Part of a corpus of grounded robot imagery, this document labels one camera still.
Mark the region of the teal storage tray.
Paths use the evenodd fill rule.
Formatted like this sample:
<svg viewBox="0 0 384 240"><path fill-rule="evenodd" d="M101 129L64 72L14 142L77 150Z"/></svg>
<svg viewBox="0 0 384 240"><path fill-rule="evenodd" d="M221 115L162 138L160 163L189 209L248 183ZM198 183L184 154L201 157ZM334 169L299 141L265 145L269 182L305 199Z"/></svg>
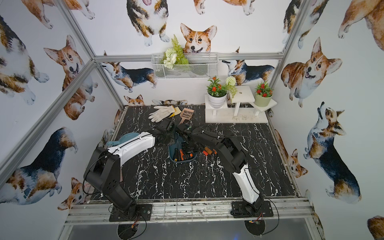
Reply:
<svg viewBox="0 0 384 240"><path fill-rule="evenodd" d="M197 146L185 140L177 132L171 134L171 142L168 146L169 159L174 163L189 163L198 155Z"/></svg>

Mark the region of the amber handle black screwdriver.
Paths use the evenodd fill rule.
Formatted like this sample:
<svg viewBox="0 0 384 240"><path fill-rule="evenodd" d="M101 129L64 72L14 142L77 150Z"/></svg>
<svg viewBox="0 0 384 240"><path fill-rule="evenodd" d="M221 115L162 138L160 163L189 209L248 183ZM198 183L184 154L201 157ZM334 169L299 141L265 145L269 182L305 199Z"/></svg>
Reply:
<svg viewBox="0 0 384 240"><path fill-rule="evenodd" d="M205 152L208 154L208 155L212 155L213 154L213 151L208 148L208 147L205 147Z"/></svg>

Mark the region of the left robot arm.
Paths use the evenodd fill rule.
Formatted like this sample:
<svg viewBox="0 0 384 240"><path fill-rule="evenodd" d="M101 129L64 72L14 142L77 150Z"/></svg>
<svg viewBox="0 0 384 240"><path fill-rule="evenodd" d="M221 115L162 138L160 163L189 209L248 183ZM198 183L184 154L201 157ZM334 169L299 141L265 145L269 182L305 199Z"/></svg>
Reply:
<svg viewBox="0 0 384 240"><path fill-rule="evenodd" d="M169 136L174 129L175 123L165 119L147 131L124 135L112 142L111 147L97 147L85 170L85 182L103 194L123 216L133 219L138 215L138 207L120 184L121 168L136 155L154 147L156 142L169 144L161 137Z"/></svg>

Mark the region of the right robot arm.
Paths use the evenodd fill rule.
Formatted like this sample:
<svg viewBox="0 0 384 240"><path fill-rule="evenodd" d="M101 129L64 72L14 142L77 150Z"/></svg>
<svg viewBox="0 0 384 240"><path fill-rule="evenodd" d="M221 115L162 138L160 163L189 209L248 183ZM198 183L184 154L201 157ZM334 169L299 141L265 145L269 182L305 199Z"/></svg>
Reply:
<svg viewBox="0 0 384 240"><path fill-rule="evenodd" d="M261 209L264 198L252 180L249 170L250 154L243 148L235 137L226 137L204 130L181 124L176 132L188 143L199 147L208 147L216 151L224 169L235 177L242 193L243 204L232 210L234 217L255 217Z"/></svg>

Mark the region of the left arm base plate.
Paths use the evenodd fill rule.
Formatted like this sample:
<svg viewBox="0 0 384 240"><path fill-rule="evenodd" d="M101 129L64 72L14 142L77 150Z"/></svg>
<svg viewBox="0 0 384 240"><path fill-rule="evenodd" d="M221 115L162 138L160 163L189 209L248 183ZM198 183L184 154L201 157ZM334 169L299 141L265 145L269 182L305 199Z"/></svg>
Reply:
<svg viewBox="0 0 384 240"><path fill-rule="evenodd" d="M109 222L134 222L149 221L151 219L153 205L138 204L132 205L128 210L121 210L114 205L109 207Z"/></svg>

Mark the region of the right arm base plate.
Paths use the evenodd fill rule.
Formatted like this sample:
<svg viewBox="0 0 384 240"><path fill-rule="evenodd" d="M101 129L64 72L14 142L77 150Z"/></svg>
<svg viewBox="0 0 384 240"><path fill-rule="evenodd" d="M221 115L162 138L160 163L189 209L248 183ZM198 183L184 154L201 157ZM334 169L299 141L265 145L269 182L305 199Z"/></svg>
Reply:
<svg viewBox="0 0 384 240"><path fill-rule="evenodd" d="M273 217L274 212L271 206L271 202L264 201L259 208L255 208L253 205L241 201L232 202L230 214L234 218L258 218L258 217Z"/></svg>

